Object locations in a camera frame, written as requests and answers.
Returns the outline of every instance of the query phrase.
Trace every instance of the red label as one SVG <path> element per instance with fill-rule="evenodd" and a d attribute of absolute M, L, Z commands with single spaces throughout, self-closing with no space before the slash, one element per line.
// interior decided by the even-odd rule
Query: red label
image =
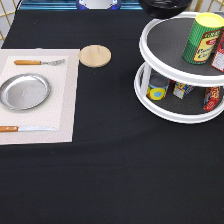
<path fill-rule="evenodd" d="M 217 38 L 216 38 L 216 39 L 212 39 L 212 40 L 208 40 L 208 41 L 206 42 L 206 44 L 207 44 L 207 45 L 214 45 L 215 42 L 216 42 L 216 40 L 217 40 Z"/>

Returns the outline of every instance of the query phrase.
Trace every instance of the wooden coaster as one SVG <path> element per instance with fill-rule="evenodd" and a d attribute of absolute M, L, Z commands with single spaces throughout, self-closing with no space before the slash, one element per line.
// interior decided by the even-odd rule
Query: wooden coaster
<path fill-rule="evenodd" d="M 106 65 L 111 59 L 111 52 L 104 46 L 90 45 L 84 47 L 79 53 L 82 64 L 97 68 Z"/>

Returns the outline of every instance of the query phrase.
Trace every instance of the knife handle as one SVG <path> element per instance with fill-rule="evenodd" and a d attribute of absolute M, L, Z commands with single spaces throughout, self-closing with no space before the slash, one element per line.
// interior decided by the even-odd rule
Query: knife handle
<path fill-rule="evenodd" d="M 41 65 L 41 61 L 32 60 L 16 60 L 14 61 L 16 65 Z"/>
<path fill-rule="evenodd" d="M 17 132 L 18 126 L 0 126 L 0 132 Z"/>

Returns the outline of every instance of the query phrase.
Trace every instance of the metal plate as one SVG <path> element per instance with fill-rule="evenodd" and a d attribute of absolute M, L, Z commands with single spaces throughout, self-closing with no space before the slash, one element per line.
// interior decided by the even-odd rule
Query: metal plate
<path fill-rule="evenodd" d="M 9 109 L 26 110 L 42 103 L 50 93 L 49 81 L 38 74 L 21 74 L 0 87 L 0 102 Z"/>

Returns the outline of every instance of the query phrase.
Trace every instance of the can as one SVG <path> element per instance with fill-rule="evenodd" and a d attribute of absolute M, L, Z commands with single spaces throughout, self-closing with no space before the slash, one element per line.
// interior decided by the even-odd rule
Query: can
<path fill-rule="evenodd" d="M 152 100 L 161 100 L 166 96 L 170 80 L 154 72 L 150 76 L 147 97 Z"/>
<path fill-rule="evenodd" d="M 224 19 L 217 14 L 198 14 L 183 52 L 185 61 L 191 64 L 204 64 L 212 52 L 223 25 Z"/>

